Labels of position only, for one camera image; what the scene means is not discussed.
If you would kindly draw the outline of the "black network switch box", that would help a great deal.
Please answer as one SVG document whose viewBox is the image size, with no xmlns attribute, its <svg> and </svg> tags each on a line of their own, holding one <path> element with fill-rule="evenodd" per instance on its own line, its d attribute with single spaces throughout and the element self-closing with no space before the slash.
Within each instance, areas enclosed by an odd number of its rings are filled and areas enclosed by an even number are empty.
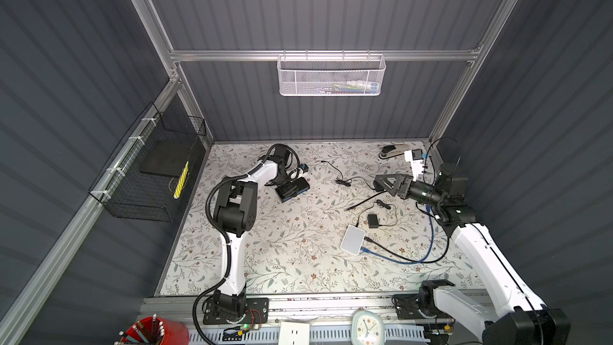
<svg viewBox="0 0 613 345">
<path fill-rule="evenodd" d="M 285 185 L 278 186 L 276 193 L 282 203 L 289 201 L 290 199 L 297 197 L 298 195 L 305 193 L 310 189 L 308 181 L 304 177 L 300 177 L 296 180 L 291 180 Z"/>
</svg>

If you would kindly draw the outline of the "black power adapter with cable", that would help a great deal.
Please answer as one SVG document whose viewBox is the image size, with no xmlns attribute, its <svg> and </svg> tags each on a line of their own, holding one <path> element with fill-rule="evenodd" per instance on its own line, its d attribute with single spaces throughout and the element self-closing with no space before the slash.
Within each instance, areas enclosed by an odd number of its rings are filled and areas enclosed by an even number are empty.
<svg viewBox="0 0 613 345">
<path fill-rule="evenodd" d="M 369 229 L 394 227 L 399 223 L 397 206 L 377 199 L 372 206 L 366 207 L 358 214 L 354 227 L 359 228 L 361 223 L 366 224 Z"/>
</svg>

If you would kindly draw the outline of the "white network switch box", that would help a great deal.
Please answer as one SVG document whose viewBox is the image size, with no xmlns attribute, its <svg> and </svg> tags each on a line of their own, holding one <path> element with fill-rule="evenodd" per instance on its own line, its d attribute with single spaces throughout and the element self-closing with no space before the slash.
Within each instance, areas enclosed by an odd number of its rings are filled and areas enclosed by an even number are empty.
<svg viewBox="0 0 613 345">
<path fill-rule="evenodd" d="M 354 225 L 349 225 L 344 233 L 340 249 L 353 256 L 358 256 L 362 250 L 366 232 Z"/>
</svg>

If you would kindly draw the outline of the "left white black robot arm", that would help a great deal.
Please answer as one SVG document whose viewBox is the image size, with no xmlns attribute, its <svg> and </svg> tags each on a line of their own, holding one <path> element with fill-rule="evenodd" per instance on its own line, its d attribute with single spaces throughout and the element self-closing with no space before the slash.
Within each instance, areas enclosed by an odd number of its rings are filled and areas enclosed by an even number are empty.
<svg viewBox="0 0 613 345">
<path fill-rule="evenodd" d="M 247 310 L 244 253 L 247 235 L 255 225 L 259 191 L 272 187 L 281 202 L 305 193 L 310 185 L 303 177 L 308 168 L 289 145 L 275 143 L 249 171 L 224 177 L 205 201 L 205 215 L 220 233 L 221 280 L 198 295 L 210 297 L 211 313 L 238 321 Z"/>
</svg>

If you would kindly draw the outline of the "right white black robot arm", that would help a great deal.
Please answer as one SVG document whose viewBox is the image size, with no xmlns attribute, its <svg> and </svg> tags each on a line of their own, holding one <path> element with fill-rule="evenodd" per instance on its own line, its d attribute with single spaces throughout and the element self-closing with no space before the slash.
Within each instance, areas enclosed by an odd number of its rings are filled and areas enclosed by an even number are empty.
<svg viewBox="0 0 613 345">
<path fill-rule="evenodd" d="M 468 257 L 493 304 L 485 308 L 453 283 L 424 281 L 417 305 L 426 316 L 446 314 L 468 329 L 483 344 L 565 344 L 571 322 L 560 308 L 549 308 L 526 284 L 496 245 L 488 228 L 478 222 L 454 186 L 457 167 L 440 165 L 431 184 L 419 180 L 426 158 L 405 153 L 409 174 L 382 180 L 392 196 L 428 206 L 446 236 Z"/>
</svg>

